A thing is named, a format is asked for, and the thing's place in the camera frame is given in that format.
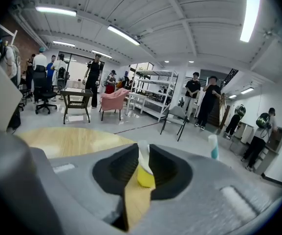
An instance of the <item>ceiling light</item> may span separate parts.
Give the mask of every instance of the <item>ceiling light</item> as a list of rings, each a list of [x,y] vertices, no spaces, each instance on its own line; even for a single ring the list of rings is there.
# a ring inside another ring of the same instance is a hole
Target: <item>ceiling light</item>
[[[254,88],[250,87],[250,88],[246,89],[245,91],[242,91],[241,93],[245,94],[245,93],[251,92],[253,90],[254,90]]]
[[[256,23],[258,11],[259,11],[260,0],[247,0],[246,2],[246,14],[243,25],[242,34],[240,40],[249,42],[249,39],[253,33],[254,26]]]
[[[129,40],[130,42],[134,43],[135,45],[140,45],[140,42],[135,40],[134,38],[132,38],[131,36],[129,36],[128,34],[126,34],[125,32],[117,29],[116,27],[110,25],[108,27],[109,30],[111,30],[112,32],[117,33],[118,35],[124,37],[125,39]]]
[[[93,52],[93,53],[96,53],[96,54],[100,54],[100,55],[105,56],[105,57],[108,57],[108,58],[112,58],[112,57],[109,56],[109,55],[106,55],[106,54],[104,54],[104,53],[101,53],[101,52],[98,52],[98,51],[95,51],[95,50],[92,50],[92,52]]]
[[[58,44],[58,45],[67,45],[67,46],[75,47],[74,44],[68,44],[68,43],[64,43],[64,42],[53,41],[53,43]]]
[[[66,61],[73,61],[73,62],[77,62],[77,60],[74,60],[74,59],[69,59],[69,58],[64,58],[64,60],[66,60]]]
[[[63,15],[68,15],[72,17],[75,17],[77,15],[77,12],[73,10],[64,10],[64,9],[58,9],[58,8],[53,8],[53,7],[42,7],[42,6],[36,6],[35,8],[39,12],[63,14]]]

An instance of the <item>white floor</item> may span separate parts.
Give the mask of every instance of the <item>white floor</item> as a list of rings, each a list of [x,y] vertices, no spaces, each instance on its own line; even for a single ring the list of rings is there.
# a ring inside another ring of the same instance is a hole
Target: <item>white floor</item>
[[[72,97],[72,100],[82,99],[75,96]],[[101,121],[100,106],[98,105],[96,109],[89,106],[90,123],[88,123],[83,109],[69,109],[64,125],[64,101],[57,97],[56,102],[50,101],[50,103],[56,104],[57,110],[51,107],[51,114],[48,115],[45,109],[36,115],[35,105],[28,99],[24,111],[21,112],[22,123],[16,130],[16,134],[43,127],[80,127],[118,134],[134,141],[147,140],[149,143],[170,146],[210,157],[211,147],[208,144],[208,136],[212,133],[207,130],[201,131],[200,128],[194,127],[191,123],[186,124],[181,139],[177,142],[176,134],[179,130],[177,125],[167,122],[165,130],[160,135],[163,121],[157,123],[156,118],[146,113],[140,114],[138,109],[130,110],[128,116],[126,116],[126,107],[124,106],[121,111],[121,121],[119,121],[118,111],[116,113],[113,111],[104,112],[104,119]],[[282,186],[273,184],[264,180],[261,176],[247,171],[244,168],[246,164],[242,163],[240,159],[241,157],[236,156],[233,152],[219,147],[219,160],[233,169],[239,176],[261,188],[273,200],[282,195]]]

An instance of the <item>light wooden tabletop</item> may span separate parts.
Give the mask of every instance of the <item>light wooden tabletop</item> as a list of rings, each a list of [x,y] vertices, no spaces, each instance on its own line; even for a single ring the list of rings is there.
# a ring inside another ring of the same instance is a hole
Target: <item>light wooden tabletop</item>
[[[18,134],[29,146],[42,149],[47,158],[78,156],[135,143],[121,136],[72,127],[48,127]]]

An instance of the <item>cap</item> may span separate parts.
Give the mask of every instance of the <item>cap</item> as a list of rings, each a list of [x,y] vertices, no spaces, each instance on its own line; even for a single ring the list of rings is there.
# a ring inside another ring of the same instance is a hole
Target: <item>cap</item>
[[[45,51],[45,48],[44,48],[44,47],[39,48],[39,52],[40,52],[40,53],[42,53],[42,52],[44,52],[44,51]]]

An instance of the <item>white ceiling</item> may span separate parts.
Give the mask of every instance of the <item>white ceiling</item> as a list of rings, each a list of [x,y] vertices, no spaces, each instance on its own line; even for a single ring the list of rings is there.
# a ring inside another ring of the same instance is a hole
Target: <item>white ceiling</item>
[[[59,40],[74,43],[82,52],[95,49],[120,65],[194,60],[214,70],[234,68],[269,82],[282,71],[282,21],[271,0],[260,0],[248,43],[239,40],[246,0],[14,0],[13,4],[45,43]],[[35,10],[35,5],[44,4],[77,10],[77,17]],[[137,36],[141,45],[107,30],[110,24]],[[264,33],[271,29],[279,32],[277,38],[266,39]]]

